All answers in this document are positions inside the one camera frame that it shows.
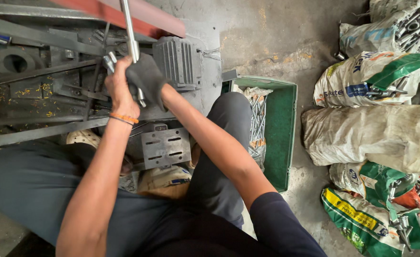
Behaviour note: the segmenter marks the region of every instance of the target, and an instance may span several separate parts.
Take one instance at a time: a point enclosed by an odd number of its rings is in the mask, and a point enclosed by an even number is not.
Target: metal ring
[[[7,68],[5,65],[6,64],[5,59],[11,55],[16,55],[23,58],[23,60],[26,62],[26,68],[22,70],[21,72],[18,72],[18,71],[15,72],[14,70],[12,70],[12,68]],[[25,71],[32,71],[35,69],[36,69],[36,62],[25,51],[20,50],[20,49],[5,49],[5,50],[0,51],[0,73],[22,73]]]

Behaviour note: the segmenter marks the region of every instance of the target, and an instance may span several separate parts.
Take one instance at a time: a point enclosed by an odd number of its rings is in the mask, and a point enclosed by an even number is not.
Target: leg
[[[67,204],[93,155],[83,143],[0,150],[0,211],[56,245]],[[107,256],[133,253],[169,208],[170,201],[118,190]]]
[[[251,116],[248,99],[240,93],[230,92],[216,100],[207,118],[248,150]],[[243,201],[240,194],[203,151],[189,185],[187,200],[193,208],[211,211],[237,227],[243,225]]]

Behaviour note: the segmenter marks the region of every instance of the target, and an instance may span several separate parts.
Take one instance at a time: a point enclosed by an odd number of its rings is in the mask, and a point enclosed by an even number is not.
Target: stained floor
[[[327,167],[316,167],[301,143],[300,114],[313,108],[312,94],[324,70],[336,63],[340,22],[360,25],[368,0],[148,0],[164,11],[205,21],[220,31],[223,69],[298,84],[297,125],[289,190],[283,194],[301,224],[331,257],[361,256],[339,233],[320,202],[330,183]],[[245,212],[244,231],[254,234]],[[24,230],[0,215],[0,256]]]

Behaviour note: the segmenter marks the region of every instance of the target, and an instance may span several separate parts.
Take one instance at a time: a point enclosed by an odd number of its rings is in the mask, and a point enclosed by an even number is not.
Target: orange thread bracelet
[[[133,118],[131,116],[124,116],[124,115],[110,113],[110,117],[121,119],[121,120],[126,121],[126,122],[132,122],[134,124],[139,123],[139,120],[138,119],[135,119],[135,118]]]

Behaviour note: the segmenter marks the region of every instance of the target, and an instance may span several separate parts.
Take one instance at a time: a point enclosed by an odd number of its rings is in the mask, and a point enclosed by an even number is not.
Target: wrist
[[[140,116],[140,113],[136,112],[135,109],[129,105],[113,106],[112,113],[122,116],[129,116],[134,119],[138,119]]]

